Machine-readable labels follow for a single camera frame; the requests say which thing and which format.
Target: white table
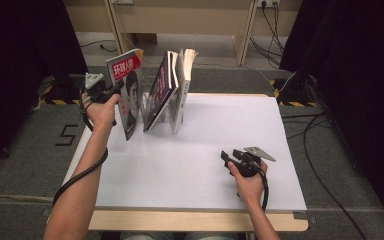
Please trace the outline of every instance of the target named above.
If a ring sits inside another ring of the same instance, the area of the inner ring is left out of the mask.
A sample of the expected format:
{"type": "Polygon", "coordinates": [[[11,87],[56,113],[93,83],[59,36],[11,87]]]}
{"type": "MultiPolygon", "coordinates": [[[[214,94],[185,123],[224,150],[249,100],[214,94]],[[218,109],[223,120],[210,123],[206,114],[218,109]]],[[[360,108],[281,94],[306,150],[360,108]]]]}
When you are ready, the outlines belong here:
{"type": "MultiPolygon", "coordinates": [[[[121,120],[112,130],[104,163],[93,230],[253,231],[221,150],[258,146],[276,158],[269,165],[267,215],[277,231],[304,231],[294,219],[306,205],[286,141],[276,100],[264,95],[189,94],[184,123],[147,133],[143,124],[126,141],[121,120]]],[[[91,132],[86,128],[66,180],[91,132]]]]}

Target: white tabletop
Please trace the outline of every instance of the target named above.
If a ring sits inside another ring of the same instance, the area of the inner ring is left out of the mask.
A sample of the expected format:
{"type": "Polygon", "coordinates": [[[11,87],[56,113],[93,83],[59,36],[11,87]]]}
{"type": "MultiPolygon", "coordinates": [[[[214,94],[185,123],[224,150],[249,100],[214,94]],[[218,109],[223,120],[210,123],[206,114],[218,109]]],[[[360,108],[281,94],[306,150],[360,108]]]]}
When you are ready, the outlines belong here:
{"type": "MultiPolygon", "coordinates": [[[[116,115],[119,124],[109,139],[97,209],[243,211],[220,153],[232,157],[233,149],[258,146],[276,158],[266,161],[267,211],[306,210],[275,98],[189,94],[178,134],[172,133],[170,123],[157,123],[146,133],[139,123],[129,141],[118,110],[116,115]]],[[[65,181],[90,134],[86,128],[65,181]]]]}

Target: black curtain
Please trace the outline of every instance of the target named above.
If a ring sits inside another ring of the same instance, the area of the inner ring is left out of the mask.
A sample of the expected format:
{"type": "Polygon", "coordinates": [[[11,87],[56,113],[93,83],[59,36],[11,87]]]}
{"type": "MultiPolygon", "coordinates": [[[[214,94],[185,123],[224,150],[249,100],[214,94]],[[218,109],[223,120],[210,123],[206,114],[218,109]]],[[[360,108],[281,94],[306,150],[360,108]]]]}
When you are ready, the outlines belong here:
{"type": "MultiPolygon", "coordinates": [[[[303,0],[281,68],[295,71],[326,4],[303,0]]],[[[309,73],[345,145],[384,205],[384,2],[346,1],[309,73]]]]}
{"type": "Polygon", "coordinates": [[[87,66],[62,0],[0,1],[0,152],[53,75],[66,88],[87,66]]]}

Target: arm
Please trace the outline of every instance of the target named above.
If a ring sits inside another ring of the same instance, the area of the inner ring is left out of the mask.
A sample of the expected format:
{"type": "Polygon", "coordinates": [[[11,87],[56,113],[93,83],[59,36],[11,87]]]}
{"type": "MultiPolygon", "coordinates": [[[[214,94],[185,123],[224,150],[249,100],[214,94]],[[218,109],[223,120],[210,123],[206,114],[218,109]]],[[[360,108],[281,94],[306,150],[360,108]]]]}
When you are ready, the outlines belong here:
{"type": "MultiPolygon", "coordinates": [[[[261,195],[263,194],[263,182],[260,175],[244,178],[232,162],[229,162],[228,166],[235,177],[238,194],[248,210],[257,239],[280,239],[260,205],[261,195]]],[[[267,172],[267,164],[263,161],[261,161],[261,169],[267,172]]]]}
{"type": "MultiPolygon", "coordinates": [[[[73,176],[83,172],[104,155],[114,120],[114,106],[119,95],[113,95],[105,104],[93,103],[87,114],[93,123],[92,135],[74,170],[73,176]]],[[[85,239],[101,175],[101,167],[69,187],[55,203],[46,227],[44,239],[85,239]]]]}

